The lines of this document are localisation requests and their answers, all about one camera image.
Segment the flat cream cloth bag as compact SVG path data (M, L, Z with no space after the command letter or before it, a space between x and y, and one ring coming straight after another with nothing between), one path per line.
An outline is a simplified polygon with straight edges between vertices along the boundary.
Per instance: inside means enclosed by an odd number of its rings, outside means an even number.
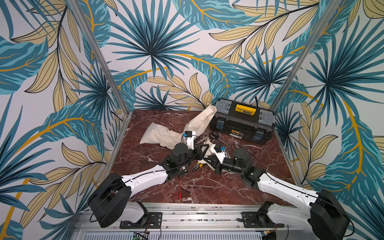
M181 139L181 133L171 131L163 125L151 123L141 138L140 144L159 144L172 150L181 142Z

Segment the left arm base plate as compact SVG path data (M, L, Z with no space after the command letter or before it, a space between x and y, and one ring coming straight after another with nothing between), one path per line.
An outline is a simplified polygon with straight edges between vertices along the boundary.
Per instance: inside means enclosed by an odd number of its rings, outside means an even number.
M163 213L145 213L136 223L121 221L120 229L139 230L139 229L160 229L162 226Z

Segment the rear cream cloth bag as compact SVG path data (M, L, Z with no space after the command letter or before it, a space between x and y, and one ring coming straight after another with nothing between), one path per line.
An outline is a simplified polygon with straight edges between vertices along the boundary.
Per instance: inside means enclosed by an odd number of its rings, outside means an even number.
M207 129L216 113L217 108L213 105L208 105L202 112L185 125L184 132L192 131L195 132L195 136L199 137Z

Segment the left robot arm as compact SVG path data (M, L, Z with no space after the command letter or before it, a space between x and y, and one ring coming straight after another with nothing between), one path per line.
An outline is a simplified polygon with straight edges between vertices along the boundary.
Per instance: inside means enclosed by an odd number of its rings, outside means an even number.
M153 168L140 173L121 176L117 173L108 175L88 199L92 217L101 228L116 222L126 208L131 211L134 225L142 225L147 221L148 211L139 202L129 203L135 194L156 185L164 184L180 174L194 160L202 160L210 146L204 144L189 149L186 144L178 143L164 161Z

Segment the black yellow toolbox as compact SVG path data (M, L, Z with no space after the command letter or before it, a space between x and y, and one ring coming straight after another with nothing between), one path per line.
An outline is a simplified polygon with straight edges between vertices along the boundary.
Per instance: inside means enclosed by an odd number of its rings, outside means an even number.
M234 138L264 145L275 131L276 113L257 106L219 99L210 129Z

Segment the black scissors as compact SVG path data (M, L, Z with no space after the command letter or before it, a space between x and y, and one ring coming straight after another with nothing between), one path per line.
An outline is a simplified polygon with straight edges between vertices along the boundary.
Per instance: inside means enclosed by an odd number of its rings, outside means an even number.
M222 140L222 138L220 137L220 135L219 135L218 132L212 131L212 132L210 132L209 136L210 136L210 138L212 138L213 140L217 140L217 141L219 141L220 143L224 144L225 146L228 146L228 144Z

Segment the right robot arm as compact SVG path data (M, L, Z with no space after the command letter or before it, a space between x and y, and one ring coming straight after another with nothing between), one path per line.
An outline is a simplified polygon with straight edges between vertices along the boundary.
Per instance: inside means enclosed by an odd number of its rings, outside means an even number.
M256 157L245 149L234 151L232 158L225 152L213 152L203 163L216 174L222 171L238 173L252 189L268 193L294 206L267 204L266 215L274 224L285 224L312 232L320 240L342 240L353 226L351 218L335 195L326 189L307 190L283 181L262 168L254 166Z

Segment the yellow black pliers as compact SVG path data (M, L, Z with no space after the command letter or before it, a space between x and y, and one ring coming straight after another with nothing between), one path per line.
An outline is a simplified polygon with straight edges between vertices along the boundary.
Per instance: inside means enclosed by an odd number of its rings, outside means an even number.
M206 161L205 160L199 160L197 162L197 164L192 168L192 171L196 171L198 170L199 168L201 168L203 165L206 164Z

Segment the right aluminium corner post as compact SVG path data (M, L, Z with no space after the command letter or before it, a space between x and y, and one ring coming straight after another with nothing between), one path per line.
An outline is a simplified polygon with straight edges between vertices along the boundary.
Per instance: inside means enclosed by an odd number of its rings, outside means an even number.
M295 58L295 63L290 70L286 80L282 84L279 92L274 98L270 110L276 112L280 102L283 100L285 93L292 84L294 77L297 75L300 67L314 48L315 44L322 36L324 29L336 12L341 1L321 1L318 8L317 16L313 19L308 30L298 37L298 41L293 44L297 48L291 49L285 54L286 57Z

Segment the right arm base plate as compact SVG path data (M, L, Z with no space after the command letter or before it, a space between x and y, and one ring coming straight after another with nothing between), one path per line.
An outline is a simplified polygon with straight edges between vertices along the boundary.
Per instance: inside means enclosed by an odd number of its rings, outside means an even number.
M241 215L237 221L243 223L245 228L278 229L285 227L284 224L275 224L266 213L242 212Z

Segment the left aluminium corner post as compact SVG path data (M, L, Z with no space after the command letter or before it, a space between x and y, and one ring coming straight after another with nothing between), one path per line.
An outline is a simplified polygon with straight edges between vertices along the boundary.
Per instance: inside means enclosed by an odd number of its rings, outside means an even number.
M82 10L79 1L69 0L67 1L69 7L72 9L75 19L77 20L81 30L83 31L85 38L87 39L92 52L95 55L97 62L99 63L108 83L111 86L112 92L117 98L117 102L121 109L123 110L124 116L127 118L129 116L129 110L126 107L125 101L123 100L116 82L113 78L113 75L107 65L107 62L102 54L102 51L97 43L94 33L92 32L91 26L88 24L84 11Z

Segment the aluminium front rail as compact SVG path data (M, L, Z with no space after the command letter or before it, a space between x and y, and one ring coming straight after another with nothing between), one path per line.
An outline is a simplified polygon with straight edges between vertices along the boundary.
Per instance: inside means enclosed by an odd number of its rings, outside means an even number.
M134 233L148 231L149 240L315 240L316 236L294 226L290 220L282 227L274 225L246 228L240 222L244 212L254 213L258 205L144 203L148 220L140 229L131 229L127 221L144 216L139 205L129 203L111 225L101 228L90 222L91 211L81 214L73 240L129 240Z

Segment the aluminium corner post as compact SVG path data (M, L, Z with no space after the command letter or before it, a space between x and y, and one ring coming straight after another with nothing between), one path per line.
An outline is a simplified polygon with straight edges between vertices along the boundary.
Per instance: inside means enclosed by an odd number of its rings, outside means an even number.
M127 118L129 116L129 110L126 107L125 101L123 100L116 82L113 78L113 75L107 65L107 62L102 54L102 51L97 43L94 33L92 32L91 26L88 24L84 11L82 10L79 1L69 0L67 1L69 7L72 9L75 19L77 20L81 30L83 31L85 38L87 39L92 52L95 55L97 62L99 63L108 83L111 86L112 92L117 98L117 102L121 109L123 110L124 116Z
M286 80L282 84L279 92L274 98L270 110L276 112L280 102L283 100L285 93L292 84L294 77L297 75L300 67L314 48L315 44L322 36L324 29L336 12L341 1L321 1L318 8L317 16L313 19L308 30L298 37L298 41L293 44L297 48L291 49L285 54L286 57L295 58L295 63L290 70Z

